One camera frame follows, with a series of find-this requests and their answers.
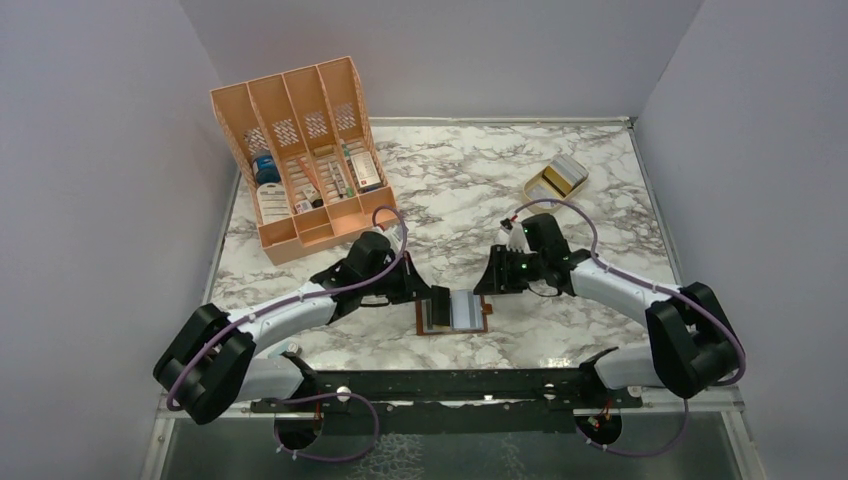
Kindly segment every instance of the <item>marble tabletop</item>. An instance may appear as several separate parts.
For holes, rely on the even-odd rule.
[[[620,266],[673,282],[669,259],[624,126],[374,127],[377,150],[410,228],[421,276],[473,288],[498,221],[520,204],[521,186],[558,154],[589,170],[575,198],[594,219],[599,253]],[[572,249],[591,234],[573,212],[556,217]],[[346,255],[348,245],[278,267],[259,245],[244,182],[235,201],[211,300],[245,307],[293,290]],[[489,333],[420,337],[413,304],[360,309],[291,340],[318,369],[568,367],[605,348],[647,340],[633,321],[591,300],[562,296],[487,297]]]

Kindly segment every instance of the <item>metal frame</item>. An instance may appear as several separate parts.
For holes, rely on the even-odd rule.
[[[475,405],[438,402],[377,403],[380,433],[392,435],[485,434],[511,432],[574,433],[574,413],[567,405],[544,400]],[[374,419],[361,402],[344,412],[321,411],[321,436],[360,436],[373,430]],[[274,422],[281,432],[312,429],[312,418]]]
[[[582,118],[382,118],[376,117],[371,120],[374,126],[508,126],[508,125],[621,125],[627,128],[630,134],[630,141],[636,153],[637,163],[642,172],[642,177],[645,181],[645,186],[648,190],[648,195],[651,200],[651,205],[657,218],[660,227],[660,232],[663,242],[666,246],[666,251],[671,263],[672,272],[675,281],[678,283],[680,278],[680,261],[677,256],[676,248],[674,247],[673,237],[668,229],[668,225],[663,220],[661,209],[657,203],[650,178],[648,177],[645,165],[636,143],[635,132],[633,130],[633,122],[628,117],[616,117],[606,119],[582,119]],[[212,295],[212,288],[215,283],[218,265],[221,258],[221,253],[224,248],[227,228],[229,226],[230,217],[233,212],[236,196],[238,194],[238,186],[241,181],[241,174],[237,174],[233,182],[232,190],[229,198],[229,208],[227,209],[221,230],[218,236],[218,248],[213,257],[209,275],[207,277],[205,291],[203,293],[203,302],[208,302]],[[681,411],[681,401],[676,396],[664,390],[646,389],[642,393],[642,408],[627,408],[628,415],[651,414],[651,413],[669,413]],[[162,477],[165,461],[168,454],[171,439],[173,437],[174,424],[177,420],[188,419],[189,416],[185,412],[171,412],[165,407],[165,396],[160,398],[159,408],[157,409],[156,420],[153,424],[153,432],[151,434],[150,443],[142,467],[140,478],[142,480],[158,480]],[[482,399],[481,402],[507,403],[508,400],[493,400]],[[708,389],[695,398],[690,403],[690,411],[692,412],[721,412],[725,424],[725,429],[728,435],[728,441],[734,452],[737,467],[744,479],[760,480],[765,479],[765,473],[760,463],[759,455],[756,451],[756,444],[745,424],[742,412],[744,403],[736,388],[716,388]],[[290,412],[290,413],[253,413],[250,409],[250,402],[241,402],[233,404],[219,418],[241,418],[241,419],[298,419],[312,418],[312,413]],[[613,412],[620,413],[621,409],[613,408]],[[595,409],[574,409],[574,415],[583,415],[587,413],[596,413]]]
[[[607,399],[622,408],[642,406],[640,398],[626,389],[603,391],[597,398],[587,398],[586,373],[577,368],[509,368],[456,370],[306,370],[294,398],[317,392],[347,389],[370,402],[391,404],[441,403],[464,404],[490,399],[493,402],[538,401],[551,408],[589,408],[597,411]],[[307,411],[313,405],[284,405],[266,401],[253,402],[254,412],[281,413]],[[345,412],[349,402],[327,400],[324,412]]]
[[[757,453],[757,445],[748,431],[742,412],[722,412],[721,416],[739,474],[744,479],[765,480],[766,473]]]

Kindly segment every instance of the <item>small box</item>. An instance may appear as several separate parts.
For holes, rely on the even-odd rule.
[[[306,213],[312,210],[312,204],[308,200],[301,200],[294,204],[294,211],[297,213]]]
[[[377,167],[374,165],[374,160],[371,159],[371,152],[351,154],[350,162],[353,164],[353,173],[356,175],[356,188],[359,191],[382,186],[380,175],[377,173]]]
[[[555,198],[568,200],[583,187],[589,171],[568,155],[555,158],[539,173],[524,184],[524,202]],[[559,203],[537,203],[527,207],[533,213],[551,213],[558,210]]]

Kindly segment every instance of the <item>metal screw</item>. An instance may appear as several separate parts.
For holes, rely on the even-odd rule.
[[[342,385],[341,387],[336,389],[336,393],[350,393],[350,389]],[[346,401],[350,400],[350,396],[348,395],[339,395],[336,398],[338,398],[339,401],[342,403],[345,403]]]
[[[300,356],[300,354],[303,353],[303,349],[300,348],[300,345],[294,342],[289,342],[288,345],[286,345],[286,352]]]
[[[553,389],[553,388],[554,388],[554,384],[553,384],[553,383],[546,383],[546,384],[545,384],[545,388],[547,388],[547,389],[551,390],[551,389]],[[553,399],[555,399],[555,398],[556,398],[556,395],[555,395],[554,393],[546,393],[546,394],[544,395],[544,397],[545,397],[546,399],[548,399],[548,400],[553,400]]]

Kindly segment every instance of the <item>blue container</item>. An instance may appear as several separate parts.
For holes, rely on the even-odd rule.
[[[259,185],[280,183],[280,172],[268,150],[260,150],[253,155],[253,177]]]

